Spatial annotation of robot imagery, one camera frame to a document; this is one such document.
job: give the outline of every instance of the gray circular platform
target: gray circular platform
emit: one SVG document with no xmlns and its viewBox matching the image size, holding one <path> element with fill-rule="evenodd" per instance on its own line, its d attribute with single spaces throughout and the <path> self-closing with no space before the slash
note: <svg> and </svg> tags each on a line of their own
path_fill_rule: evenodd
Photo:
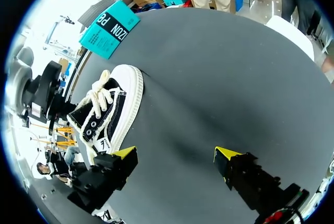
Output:
<svg viewBox="0 0 334 224">
<path fill-rule="evenodd" d="M 253 223 L 257 213 L 213 165 L 215 146 L 251 152 L 282 188 L 315 193 L 334 147 L 334 91 L 311 59 L 232 14 L 178 8 L 140 17 L 109 60 L 91 55 L 72 98 L 78 103 L 104 69 L 143 72 L 144 96 L 122 144 L 137 146 L 139 164 L 109 200 L 119 216 L 127 224 Z"/>
</svg>

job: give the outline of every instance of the black canvas sneaker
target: black canvas sneaker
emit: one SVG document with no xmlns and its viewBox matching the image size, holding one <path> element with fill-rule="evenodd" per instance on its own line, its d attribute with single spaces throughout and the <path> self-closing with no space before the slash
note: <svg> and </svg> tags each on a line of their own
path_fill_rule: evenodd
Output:
<svg viewBox="0 0 334 224">
<path fill-rule="evenodd" d="M 104 70 L 67 116 L 86 144 L 89 162 L 100 153 L 111 154 L 120 149 L 139 110 L 144 82 L 139 69 L 130 65 Z"/>
</svg>

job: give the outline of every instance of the machine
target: machine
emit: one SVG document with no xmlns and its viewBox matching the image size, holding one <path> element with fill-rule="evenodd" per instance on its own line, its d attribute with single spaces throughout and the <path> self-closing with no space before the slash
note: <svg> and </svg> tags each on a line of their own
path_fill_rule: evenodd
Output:
<svg viewBox="0 0 334 224">
<path fill-rule="evenodd" d="M 32 79 L 32 62 L 32 51 L 25 48 L 10 63 L 6 107 L 19 115 L 27 126 L 29 117 L 43 123 L 50 120 L 51 135 L 54 122 L 59 118 L 66 119 L 75 105 L 61 96 L 58 79 L 61 66 L 51 61 L 42 76 Z M 303 223 L 298 208 L 307 199 L 309 192 L 300 190 L 296 184 L 291 184 L 285 190 L 279 188 L 280 178 L 272 177 L 262 170 L 261 166 L 254 163 L 256 159 L 250 153 L 241 154 L 216 147 L 213 163 L 229 189 L 235 188 L 248 207 L 259 213 L 255 224 L 293 223 L 291 217 L 294 214 Z M 137 149 L 130 147 L 112 155 L 99 154 L 94 161 L 95 166 L 72 176 L 72 192 L 67 197 L 90 214 L 100 209 L 114 190 L 123 188 L 138 163 Z"/>
<path fill-rule="evenodd" d="M 50 121 L 49 134 L 59 118 L 66 115 L 76 105 L 65 101 L 59 90 L 62 66 L 51 61 L 42 76 L 32 79 L 31 65 L 33 53 L 30 48 L 22 48 L 9 63 L 6 82 L 5 107 L 22 119 L 23 126 L 29 127 L 29 117 L 42 123 Z"/>
<path fill-rule="evenodd" d="M 251 153 L 241 154 L 216 147 L 213 163 L 229 189 L 235 188 L 248 207 L 259 213 L 255 224 L 293 224 L 291 217 L 294 214 L 303 223 L 298 209 L 309 192 L 294 183 L 285 190 L 279 188 L 280 178 L 262 170 L 255 164 L 256 159 Z"/>
</svg>

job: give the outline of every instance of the white rubber sole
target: white rubber sole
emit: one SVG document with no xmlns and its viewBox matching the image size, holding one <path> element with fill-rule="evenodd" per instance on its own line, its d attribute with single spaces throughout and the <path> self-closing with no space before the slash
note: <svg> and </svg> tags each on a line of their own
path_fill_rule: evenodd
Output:
<svg viewBox="0 0 334 224">
<path fill-rule="evenodd" d="M 107 151 L 108 154 L 112 154 L 121 148 L 122 142 L 137 116 L 144 89 L 144 79 L 141 71 L 134 66 L 116 66 L 111 72 L 110 78 L 115 79 L 121 89 L 126 91 L 126 97 L 120 120 L 110 140 L 111 146 Z M 106 131 L 107 127 L 104 129 L 104 136 L 107 136 Z"/>
</svg>

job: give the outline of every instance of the red component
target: red component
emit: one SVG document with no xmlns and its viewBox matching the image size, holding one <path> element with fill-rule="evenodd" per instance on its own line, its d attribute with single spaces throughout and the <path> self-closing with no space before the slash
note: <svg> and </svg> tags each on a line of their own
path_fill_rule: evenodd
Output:
<svg viewBox="0 0 334 224">
<path fill-rule="evenodd" d="M 191 0 L 187 0 L 184 4 L 183 7 L 193 7 L 192 1 Z"/>
<path fill-rule="evenodd" d="M 279 220 L 280 218 L 282 218 L 283 213 L 281 211 L 278 211 L 276 213 L 274 213 L 273 215 L 269 216 L 264 224 L 269 224 L 269 223 L 275 223 L 277 220 Z"/>
</svg>

